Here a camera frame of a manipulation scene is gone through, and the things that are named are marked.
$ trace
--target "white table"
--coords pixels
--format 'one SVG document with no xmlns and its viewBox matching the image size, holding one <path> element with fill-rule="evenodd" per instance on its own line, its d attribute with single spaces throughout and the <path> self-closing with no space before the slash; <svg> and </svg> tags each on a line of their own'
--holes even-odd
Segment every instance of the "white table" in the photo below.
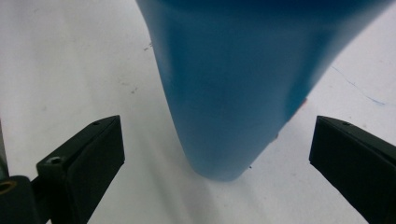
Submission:
<svg viewBox="0 0 396 224">
<path fill-rule="evenodd" d="M 12 175 L 121 116 L 126 162 L 90 223 L 365 223 L 308 161 L 316 115 L 396 145 L 396 4 L 335 59 L 240 178 L 188 165 L 133 0 L 0 1 L 0 118 Z"/>
</svg>

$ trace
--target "blue object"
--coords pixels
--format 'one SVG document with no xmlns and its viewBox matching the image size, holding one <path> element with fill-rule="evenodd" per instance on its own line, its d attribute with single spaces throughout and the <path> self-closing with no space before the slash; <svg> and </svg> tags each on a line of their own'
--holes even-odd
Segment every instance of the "blue object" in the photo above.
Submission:
<svg viewBox="0 0 396 224">
<path fill-rule="evenodd" d="M 391 0 L 137 0 L 184 152 L 240 176 Z"/>
</svg>

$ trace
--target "white surface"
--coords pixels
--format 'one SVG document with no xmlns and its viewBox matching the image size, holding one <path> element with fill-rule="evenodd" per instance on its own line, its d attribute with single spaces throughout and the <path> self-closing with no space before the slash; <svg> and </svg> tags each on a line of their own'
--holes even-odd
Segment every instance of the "white surface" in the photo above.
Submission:
<svg viewBox="0 0 396 224">
<path fill-rule="evenodd" d="M 316 115 L 396 145 L 396 5 L 327 70 L 239 179 L 184 158 L 133 0 L 0 1 L 0 117 L 12 175 L 90 122 L 120 114 L 126 163 L 90 223 L 365 223 L 308 162 Z"/>
</svg>

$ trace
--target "scuff mark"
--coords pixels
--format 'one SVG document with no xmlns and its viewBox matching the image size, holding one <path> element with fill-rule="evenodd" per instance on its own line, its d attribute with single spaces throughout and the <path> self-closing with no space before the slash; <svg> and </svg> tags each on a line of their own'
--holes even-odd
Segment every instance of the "scuff mark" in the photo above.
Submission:
<svg viewBox="0 0 396 224">
<path fill-rule="evenodd" d="M 366 97 L 367 99 L 371 100 L 372 102 L 374 102 L 376 105 L 387 105 L 387 103 L 381 102 L 376 100 L 375 98 L 367 95 L 364 91 L 361 90 L 361 88 L 359 88 L 355 82 L 352 82 L 351 80 L 349 80 L 346 75 L 344 75 L 344 73 L 342 73 L 340 70 L 338 70 L 336 67 L 332 66 L 332 69 L 334 69 L 338 74 L 340 74 L 341 76 L 343 76 L 343 78 L 346 80 L 347 83 L 349 83 L 350 85 L 352 85 L 353 87 L 355 87 L 364 97 Z"/>
</svg>

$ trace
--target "blue plastic bottle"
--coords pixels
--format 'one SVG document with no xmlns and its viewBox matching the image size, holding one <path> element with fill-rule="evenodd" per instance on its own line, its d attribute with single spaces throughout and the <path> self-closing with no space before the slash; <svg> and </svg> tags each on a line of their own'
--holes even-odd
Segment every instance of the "blue plastic bottle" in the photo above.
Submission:
<svg viewBox="0 0 396 224">
<path fill-rule="evenodd" d="M 391 0 L 137 0 L 193 169 L 240 176 Z"/>
</svg>

